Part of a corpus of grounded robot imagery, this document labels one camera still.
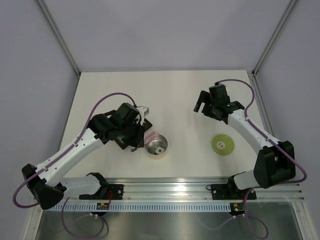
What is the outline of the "pink metal tongs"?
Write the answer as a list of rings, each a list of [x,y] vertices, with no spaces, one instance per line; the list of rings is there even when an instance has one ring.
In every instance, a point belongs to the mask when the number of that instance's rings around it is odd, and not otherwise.
[[[159,132],[158,131],[153,131],[151,132],[149,135],[147,135],[144,138],[144,147],[151,142],[152,140],[154,140],[155,138],[157,138],[159,136]],[[138,147],[131,147],[130,152],[135,152],[136,150],[138,150]]]

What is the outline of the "steel round bowl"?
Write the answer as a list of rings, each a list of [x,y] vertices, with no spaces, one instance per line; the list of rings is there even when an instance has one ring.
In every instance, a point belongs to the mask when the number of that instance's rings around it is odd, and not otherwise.
[[[144,148],[148,157],[160,160],[167,153],[168,141],[162,134],[155,134],[146,139]]]

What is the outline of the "sushi roll piece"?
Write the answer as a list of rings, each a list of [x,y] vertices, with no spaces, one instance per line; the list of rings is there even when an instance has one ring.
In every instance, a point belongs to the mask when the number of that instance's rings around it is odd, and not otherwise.
[[[162,147],[158,146],[158,147],[155,149],[154,153],[155,153],[156,155],[161,155],[161,154],[163,154],[165,151],[166,151],[165,148],[162,148]]]

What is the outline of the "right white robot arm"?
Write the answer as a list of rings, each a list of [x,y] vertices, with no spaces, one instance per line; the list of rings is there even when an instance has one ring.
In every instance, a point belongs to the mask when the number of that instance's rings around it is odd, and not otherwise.
[[[225,190],[230,197],[239,198],[249,188],[268,189],[296,176],[294,146],[255,125],[247,109],[230,100],[225,85],[217,83],[209,91],[202,90],[193,110],[232,127],[257,155],[252,170],[228,178]]]

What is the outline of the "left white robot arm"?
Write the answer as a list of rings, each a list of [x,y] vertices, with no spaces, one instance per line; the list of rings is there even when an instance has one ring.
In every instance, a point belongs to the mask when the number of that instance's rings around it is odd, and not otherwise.
[[[122,149],[144,147],[146,115],[149,108],[123,103],[117,110],[92,116],[81,133],[65,148],[42,163],[27,164],[22,175],[27,188],[43,210],[69,197],[81,200],[107,200],[111,196],[108,181],[98,172],[85,177],[66,178],[66,174],[95,150],[108,142]]]

